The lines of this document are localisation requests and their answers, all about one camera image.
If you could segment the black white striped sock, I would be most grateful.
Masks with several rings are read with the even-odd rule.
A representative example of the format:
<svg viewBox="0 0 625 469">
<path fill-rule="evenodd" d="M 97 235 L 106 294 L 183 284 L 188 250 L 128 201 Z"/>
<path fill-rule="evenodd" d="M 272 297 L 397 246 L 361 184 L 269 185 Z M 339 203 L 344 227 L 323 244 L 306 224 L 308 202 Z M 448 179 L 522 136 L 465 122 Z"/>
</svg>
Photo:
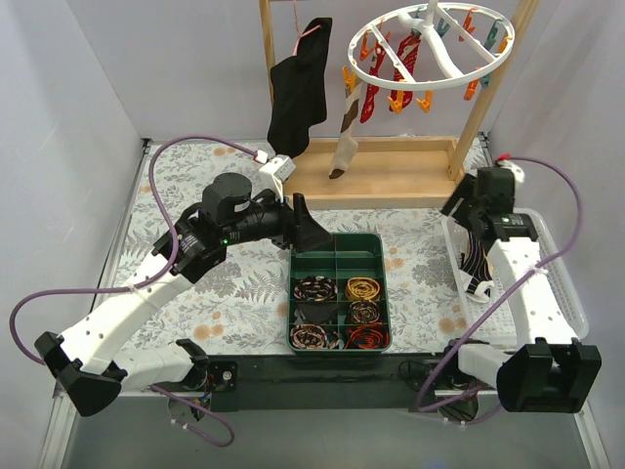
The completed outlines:
<svg viewBox="0 0 625 469">
<path fill-rule="evenodd" d="M 469 298 L 487 303 L 494 286 L 491 266 L 483 242 L 472 233 L 468 233 L 466 248 L 461 252 L 459 269 L 463 290 Z"/>
</svg>

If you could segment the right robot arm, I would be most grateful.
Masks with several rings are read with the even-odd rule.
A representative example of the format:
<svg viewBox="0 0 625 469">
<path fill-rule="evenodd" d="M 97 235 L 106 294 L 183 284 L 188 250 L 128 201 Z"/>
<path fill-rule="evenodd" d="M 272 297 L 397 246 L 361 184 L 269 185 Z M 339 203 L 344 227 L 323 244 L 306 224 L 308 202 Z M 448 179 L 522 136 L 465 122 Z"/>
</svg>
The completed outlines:
<svg viewBox="0 0 625 469">
<path fill-rule="evenodd" d="M 576 413 L 602 358 L 585 345 L 549 275 L 551 254 L 531 216 L 515 208 L 524 181 L 510 159 L 466 175 L 443 205 L 443 235 L 466 339 L 446 347 L 443 380 L 453 388 L 478 382 L 496 390 L 510 412 Z"/>
</svg>

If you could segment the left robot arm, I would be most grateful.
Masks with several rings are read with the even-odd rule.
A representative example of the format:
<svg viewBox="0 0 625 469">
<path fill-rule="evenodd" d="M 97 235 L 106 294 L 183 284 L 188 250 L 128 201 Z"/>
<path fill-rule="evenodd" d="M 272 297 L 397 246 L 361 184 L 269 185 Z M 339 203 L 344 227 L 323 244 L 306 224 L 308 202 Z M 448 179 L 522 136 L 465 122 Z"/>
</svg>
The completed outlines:
<svg viewBox="0 0 625 469">
<path fill-rule="evenodd" d="M 154 244 L 123 292 L 65 331 L 40 335 L 35 349 L 78 413 L 95 415 L 121 392 L 153 384 L 203 388 L 210 360 L 189 339 L 133 353 L 121 348 L 162 307 L 223 263 L 229 246 L 265 238 L 300 253 L 332 236 L 312 217 L 302 194 L 292 202 L 270 189 L 253 194 L 247 177 L 223 173 L 204 189 L 196 216 L 179 220 Z"/>
</svg>

